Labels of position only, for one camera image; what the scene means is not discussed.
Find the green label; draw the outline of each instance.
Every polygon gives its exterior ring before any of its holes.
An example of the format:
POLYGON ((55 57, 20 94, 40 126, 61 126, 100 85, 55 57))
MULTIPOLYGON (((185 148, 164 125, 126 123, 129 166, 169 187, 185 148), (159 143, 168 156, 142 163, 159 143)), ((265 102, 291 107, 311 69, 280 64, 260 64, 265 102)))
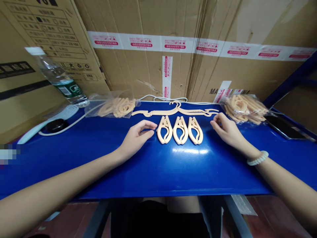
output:
POLYGON ((76 97, 82 94, 80 87, 73 81, 65 85, 54 85, 67 98, 76 97))

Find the plastic bottle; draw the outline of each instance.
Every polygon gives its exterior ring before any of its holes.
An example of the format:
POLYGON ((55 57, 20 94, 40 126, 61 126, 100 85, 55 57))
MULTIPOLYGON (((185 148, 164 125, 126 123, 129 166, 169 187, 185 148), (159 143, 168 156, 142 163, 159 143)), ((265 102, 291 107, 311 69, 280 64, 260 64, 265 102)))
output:
POLYGON ((55 61, 46 56, 40 47, 26 47, 31 55, 36 58, 37 65, 44 77, 54 85, 67 100, 78 107, 86 107, 89 100, 80 87, 74 82, 67 72, 55 61))

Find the blue work table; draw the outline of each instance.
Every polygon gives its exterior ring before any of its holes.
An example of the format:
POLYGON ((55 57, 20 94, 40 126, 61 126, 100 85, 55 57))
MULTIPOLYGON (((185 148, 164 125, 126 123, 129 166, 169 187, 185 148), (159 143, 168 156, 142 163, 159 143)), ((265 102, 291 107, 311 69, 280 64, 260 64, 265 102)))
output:
MULTIPOLYGON (((135 111, 174 107, 165 102, 142 102, 135 111)), ((182 108, 222 111, 219 105, 183 103, 182 108)), ((80 109, 69 122, 83 114, 84 110, 80 109)), ((172 127, 177 116, 182 114, 169 116, 172 127)), ((188 124, 189 116, 183 116, 188 124)), ((200 145, 195 145, 190 138, 184 145, 178 145, 173 137, 168 144, 161 144, 155 133, 130 160, 75 199, 272 193, 256 169, 248 166, 246 159, 212 129, 209 124, 212 118, 213 115, 196 116, 204 134, 200 145)), ((128 129, 143 119, 159 124, 161 116, 90 117, 59 135, 36 135, 21 147, 21 155, 0 170, 0 198, 112 152, 120 146, 128 129)), ((316 144, 308 140, 286 140, 267 125, 238 127, 255 147, 268 151, 273 160, 317 189, 316 144)))

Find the white comb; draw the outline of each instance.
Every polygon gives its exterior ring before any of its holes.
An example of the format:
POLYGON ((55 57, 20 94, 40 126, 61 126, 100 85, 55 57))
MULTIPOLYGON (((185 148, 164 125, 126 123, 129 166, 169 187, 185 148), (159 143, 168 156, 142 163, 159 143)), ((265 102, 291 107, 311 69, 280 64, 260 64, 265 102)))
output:
POLYGON ((46 126, 46 124, 48 124, 51 121, 54 121, 57 119, 67 120, 68 118, 71 118, 78 111, 78 109, 79 108, 75 105, 68 105, 60 113, 51 117, 47 121, 42 122, 41 124, 38 124, 37 126, 33 127, 31 130, 29 130, 27 133, 25 133, 24 136, 22 136, 21 139, 18 141, 18 144, 25 144, 26 142, 28 142, 36 133, 38 133, 44 126, 46 126))

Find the floor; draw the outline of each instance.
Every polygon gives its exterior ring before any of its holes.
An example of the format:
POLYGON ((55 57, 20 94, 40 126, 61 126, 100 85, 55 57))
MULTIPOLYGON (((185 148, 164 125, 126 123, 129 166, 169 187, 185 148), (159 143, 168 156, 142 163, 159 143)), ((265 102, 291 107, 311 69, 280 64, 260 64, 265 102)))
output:
MULTIPOLYGON (((310 238, 311 236, 294 218, 284 203, 275 196, 248 197, 258 216, 243 215, 254 238, 310 238)), ((60 214, 45 221, 24 236, 46 234, 50 238, 81 238, 97 207, 97 202, 69 203, 60 214)), ((233 238, 230 226, 223 218, 223 238, 233 238)), ((102 238, 110 238, 110 221, 107 221, 102 238)))

